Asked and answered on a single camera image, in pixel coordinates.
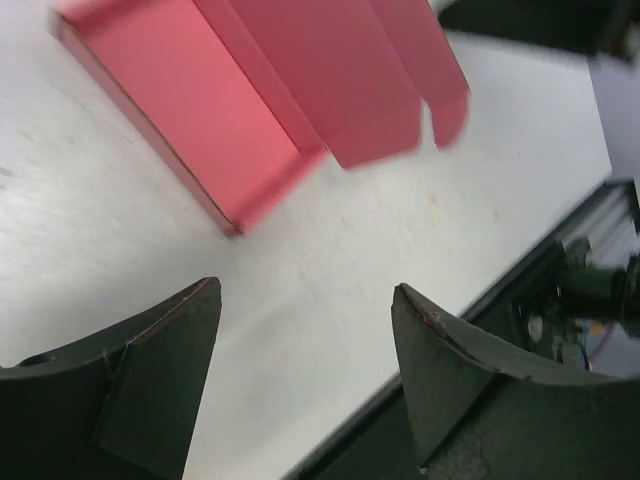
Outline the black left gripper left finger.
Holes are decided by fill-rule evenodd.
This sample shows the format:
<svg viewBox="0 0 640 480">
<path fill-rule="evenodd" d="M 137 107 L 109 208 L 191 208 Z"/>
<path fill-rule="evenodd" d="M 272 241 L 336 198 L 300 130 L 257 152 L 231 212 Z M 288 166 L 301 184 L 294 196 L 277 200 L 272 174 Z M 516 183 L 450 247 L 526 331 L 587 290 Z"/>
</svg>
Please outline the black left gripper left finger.
<svg viewBox="0 0 640 480">
<path fill-rule="evenodd" d="M 183 476 L 221 316 L 203 278 L 1 372 L 5 479 Z"/>
</svg>

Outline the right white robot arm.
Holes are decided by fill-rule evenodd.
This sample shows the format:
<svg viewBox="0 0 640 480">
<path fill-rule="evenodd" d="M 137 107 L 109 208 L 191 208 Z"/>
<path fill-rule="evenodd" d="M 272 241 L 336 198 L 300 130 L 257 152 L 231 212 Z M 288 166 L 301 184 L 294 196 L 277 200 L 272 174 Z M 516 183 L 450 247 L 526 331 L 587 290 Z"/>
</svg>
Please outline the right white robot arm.
<svg viewBox="0 0 640 480">
<path fill-rule="evenodd" d="M 637 0 L 459 0 L 437 17 L 445 29 L 585 57 L 639 56 Z"/>
</svg>

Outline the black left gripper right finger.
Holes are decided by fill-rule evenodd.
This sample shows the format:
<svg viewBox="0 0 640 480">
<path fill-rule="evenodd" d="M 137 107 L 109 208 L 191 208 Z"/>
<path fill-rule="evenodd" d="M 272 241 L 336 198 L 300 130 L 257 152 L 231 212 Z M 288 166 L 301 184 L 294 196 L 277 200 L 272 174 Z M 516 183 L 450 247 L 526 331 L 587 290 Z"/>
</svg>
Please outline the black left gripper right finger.
<svg viewBox="0 0 640 480">
<path fill-rule="evenodd" d="M 562 365 L 401 284 L 391 307 L 418 465 L 429 479 L 635 479 L 639 382 Z"/>
</svg>

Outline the pink cardboard box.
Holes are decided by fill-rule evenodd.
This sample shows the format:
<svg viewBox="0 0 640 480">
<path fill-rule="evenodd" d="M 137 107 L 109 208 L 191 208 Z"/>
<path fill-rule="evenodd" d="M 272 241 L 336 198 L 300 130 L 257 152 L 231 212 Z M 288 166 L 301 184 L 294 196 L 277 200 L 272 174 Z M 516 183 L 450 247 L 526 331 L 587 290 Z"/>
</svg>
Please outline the pink cardboard box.
<svg viewBox="0 0 640 480">
<path fill-rule="evenodd" d="M 465 76 L 424 1 L 73 1 L 52 30 L 227 235 L 317 163 L 451 146 Z"/>
</svg>

